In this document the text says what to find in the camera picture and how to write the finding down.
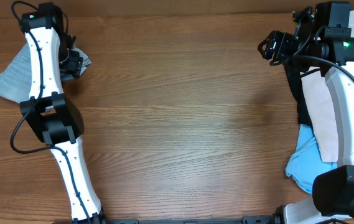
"black fabric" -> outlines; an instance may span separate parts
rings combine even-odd
[[[304,92],[302,91],[300,72],[286,65],[284,65],[284,69],[291,93],[297,101],[298,122],[312,127],[312,121],[308,114],[307,104],[305,103]]]

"white cloth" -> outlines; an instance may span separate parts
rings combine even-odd
[[[348,26],[352,28],[351,37],[354,37],[354,10],[350,12]],[[320,76],[320,72],[315,72],[302,78],[301,82],[322,161],[337,162],[338,136],[336,119],[332,97],[326,86],[325,78]]]

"light blue towel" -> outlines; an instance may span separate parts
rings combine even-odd
[[[296,153],[287,163],[286,175],[291,176],[302,190],[311,194],[315,178],[336,168],[336,162],[322,162],[312,128],[301,124]]]

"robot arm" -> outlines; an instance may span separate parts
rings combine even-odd
[[[82,58],[78,52],[70,50],[75,37],[64,33],[62,11],[51,2],[40,4],[36,12],[23,14],[20,26],[29,44],[32,66],[30,100],[21,102],[21,112],[23,115],[29,112],[26,120],[36,136],[46,145],[54,146],[51,153],[65,182],[73,223],[99,224],[103,212],[84,161],[83,119],[63,94],[61,83],[80,75]],[[41,58],[31,35],[39,45]]]
[[[286,70],[297,72],[320,67],[338,131],[338,168],[315,179],[312,196],[278,209],[273,223],[313,224],[354,218],[354,38],[348,28],[349,14],[349,2],[320,3],[315,17],[311,7],[293,12],[293,20],[301,21],[296,35],[275,30],[258,47],[270,65],[283,63]]]

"wooden table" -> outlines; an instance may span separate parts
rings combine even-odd
[[[70,18],[93,64],[64,89],[110,218],[241,218],[307,196],[284,174],[296,102],[283,68],[256,50],[272,30],[293,32],[291,15]],[[24,43],[16,20],[0,19],[0,73]],[[68,220],[51,153],[9,146],[20,118],[0,98],[0,223]],[[26,124],[16,144],[41,146]]]

